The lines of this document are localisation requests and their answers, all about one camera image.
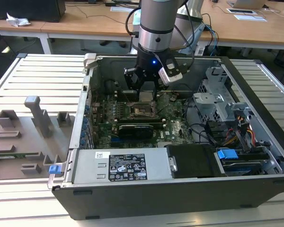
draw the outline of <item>floor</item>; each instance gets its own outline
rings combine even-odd
[[[4,40],[15,52],[43,53],[39,39],[28,38],[28,41],[24,41],[23,37],[10,36],[5,37]],[[12,53],[12,51],[9,51],[8,53],[1,53],[2,50],[6,48],[4,40],[0,39],[0,78],[15,58],[15,55]],[[127,44],[126,48],[122,48],[119,46],[118,42],[111,42],[106,46],[100,46],[99,41],[96,40],[86,40],[85,46],[87,49],[82,51],[80,49],[79,40],[71,39],[55,39],[55,41],[52,43],[53,52],[55,54],[84,55],[89,52],[126,54],[130,50],[129,43]],[[226,55],[231,59],[259,59],[278,79],[282,79],[282,83],[284,84],[284,68],[274,64],[275,56],[278,53],[277,50],[269,52],[263,49],[253,49],[247,58],[242,57],[240,52],[240,48],[231,48],[226,52]]]

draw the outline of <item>computer case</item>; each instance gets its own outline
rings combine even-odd
[[[65,13],[64,0],[0,0],[0,19],[6,13],[17,18],[59,22]]]

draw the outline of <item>paper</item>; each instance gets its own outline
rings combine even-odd
[[[113,12],[131,12],[132,10],[133,10],[132,8],[121,7],[121,6],[112,6],[110,8],[110,11]]]
[[[263,17],[248,16],[248,15],[234,15],[238,20],[251,20],[251,21],[264,21],[267,22]]]
[[[9,22],[10,25],[13,25],[15,27],[30,25],[30,22],[26,18],[15,18],[10,16],[8,13],[7,16],[8,18],[6,19],[6,21]]]

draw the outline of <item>robotic arm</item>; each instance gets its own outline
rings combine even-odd
[[[182,79],[183,74],[187,72],[187,66],[179,65],[169,49],[177,10],[187,2],[187,0],[141,1],[137,63],[135,68],[125,69],[124,72],[128,88],[136,90],[137,95],[144,82],[153,81],[155,99],[157,91],[167,89],[169,84]],[[132,80],[134,74],[137,76],[135,82]]]

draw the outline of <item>green circuit board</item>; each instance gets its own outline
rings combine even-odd
[[[105,96],[94,109],[95,148],[156,148],[168,144],[193,143],[189,126],[183,117],[183,100],[175,94],[162,93],[156,102],[119,102]],[[119,138],[122,125],[152,125],[150,139]]]

